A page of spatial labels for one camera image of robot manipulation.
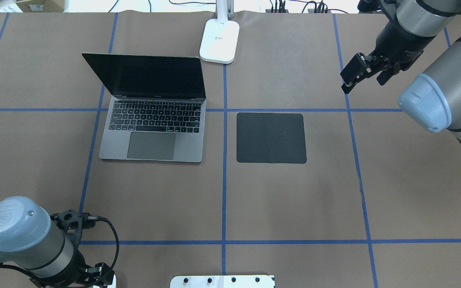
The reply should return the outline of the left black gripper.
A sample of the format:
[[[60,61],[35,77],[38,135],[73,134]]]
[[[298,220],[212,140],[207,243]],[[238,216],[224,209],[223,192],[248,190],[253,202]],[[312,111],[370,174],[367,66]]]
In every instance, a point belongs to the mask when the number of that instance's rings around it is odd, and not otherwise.
[[[68,259],[62,252],[49,265],[30,271],[41,282],[56,286],[69,286],[73,283],[85,283],[88,286],[108,286],[115,275],[113,268],[100,262],[95,267],[86,265],[85,258],[79,250],[74,250]]]

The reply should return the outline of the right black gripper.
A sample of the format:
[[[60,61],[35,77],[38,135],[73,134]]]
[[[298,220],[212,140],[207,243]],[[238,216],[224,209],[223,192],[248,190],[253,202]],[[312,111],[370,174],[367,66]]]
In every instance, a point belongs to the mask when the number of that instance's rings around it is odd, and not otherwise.
[[[372,71],[381,72],[377,82],[382,86],[399,71],[408,70],[435,36],[424,37],[406,31],[398,22],[389,21],[378,34],[370,55],[355,54],[340,72],[341,89],[349,94],[356,84]]]

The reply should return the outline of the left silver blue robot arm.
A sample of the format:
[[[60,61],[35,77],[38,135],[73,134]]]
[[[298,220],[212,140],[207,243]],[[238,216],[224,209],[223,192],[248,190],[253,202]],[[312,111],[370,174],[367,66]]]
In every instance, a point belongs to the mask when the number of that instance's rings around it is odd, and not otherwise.
[[[49,214],[30,198],[5,198],[0,201],[0,269],[20,272],[38,288],[115,288],[119,239],[111,264],[90,266],[79,250],[82,232],[99,221],[117,237],[105,217],[71,209]]]

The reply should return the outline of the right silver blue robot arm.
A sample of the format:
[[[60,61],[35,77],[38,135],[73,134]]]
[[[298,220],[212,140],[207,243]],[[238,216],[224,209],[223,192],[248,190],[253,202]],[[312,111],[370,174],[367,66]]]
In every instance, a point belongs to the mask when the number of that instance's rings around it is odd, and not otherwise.
[[[373,76],[380,85],[412,67],[426,46],[461,13],[461,0],[361,0],[360,12],[388,18],[368,55],[357,53],[342,69],[348,94]],[[399,95],[399,107],[430,132],[450,131],[461,144],[461,35]]]

